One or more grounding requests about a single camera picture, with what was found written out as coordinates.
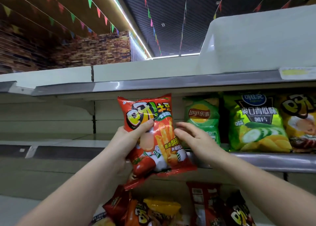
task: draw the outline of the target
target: forearm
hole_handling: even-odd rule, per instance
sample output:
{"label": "forearm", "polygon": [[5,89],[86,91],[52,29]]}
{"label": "forearm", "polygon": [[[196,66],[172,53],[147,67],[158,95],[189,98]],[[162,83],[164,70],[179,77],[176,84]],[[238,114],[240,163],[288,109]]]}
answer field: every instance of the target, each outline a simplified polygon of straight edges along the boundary
{"label": "forearm", "polygon": [[18,225],[88,225],[107,185],[122,167],[118,157],[112,147],[105,148]]}
{"label": "forearm", "polygon": [[227,152],[217,157],[214,165],[228,174],[275,225],[314,225],[316,197],[312,194]]}

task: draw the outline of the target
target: green bag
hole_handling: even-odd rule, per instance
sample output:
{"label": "green bag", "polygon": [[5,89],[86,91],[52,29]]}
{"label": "green bag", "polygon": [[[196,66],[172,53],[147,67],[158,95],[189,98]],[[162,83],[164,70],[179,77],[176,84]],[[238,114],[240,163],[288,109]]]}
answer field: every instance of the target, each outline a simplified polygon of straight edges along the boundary
{"label": "green bag", "polygon": [[265,94],[224,94],[230,111],[230,151],[290,152],[292,147],[283,128],[274,97]]}
{"label": "green bag", "polygon": [[218,98],[190,96],[184,97],[183,100],[185,102],[184,121],[204,130],[217,144],[220,144]]}

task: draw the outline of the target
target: lay's chip bag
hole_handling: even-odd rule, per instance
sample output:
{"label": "lay's chip bag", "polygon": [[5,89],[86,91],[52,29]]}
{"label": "lay's chip bag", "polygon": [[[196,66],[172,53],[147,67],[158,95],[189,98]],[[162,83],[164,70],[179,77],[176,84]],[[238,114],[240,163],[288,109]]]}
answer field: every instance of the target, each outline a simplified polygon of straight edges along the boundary
{"label": "lay's chip bag", "polygon": [[294,152],[316,151],[316,93],[282,94],[278,108]]}
{"label": "lay's chip bag", "polygon": [[284,152],[292,150],[275,97],[261,93],[224,95],[230,111],[230,151]]}
{"label": "lay's chip bag", "polygon": [[124,114],[124,128],[130,132],[153,119],[154,126],[144,133],[128,154],[133,172],[125,189],[136,187],[152,173],[170,175],[195,170],[186,151],[173,132],[171,94],[137,101],[118,97]]}
{"label": "lay's chip bag", "polygon": [[218,123],[218,98],[189,96],[185,102],[184,121],[195,125],[207,132],[217,144],[220,144]]}

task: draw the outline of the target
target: brick pattern wallpaper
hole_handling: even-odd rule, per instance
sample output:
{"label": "brick pattern wallpaper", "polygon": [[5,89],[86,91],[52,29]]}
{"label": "brick pattern wallpaper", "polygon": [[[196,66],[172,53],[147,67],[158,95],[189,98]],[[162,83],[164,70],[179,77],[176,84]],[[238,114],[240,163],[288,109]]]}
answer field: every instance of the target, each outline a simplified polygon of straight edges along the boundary
{"label": "brick pattern wallpaper", "polygon": [[81,38],[52,50],[55,68],[110,64],[131,61],[128,32],[103,34],[95,38]]}
{"label": "brick pattern wallpaper", "polygon": [[41,40],[16,34],[11,25],[0,21],[0,74],[45,70],[51,65]]}

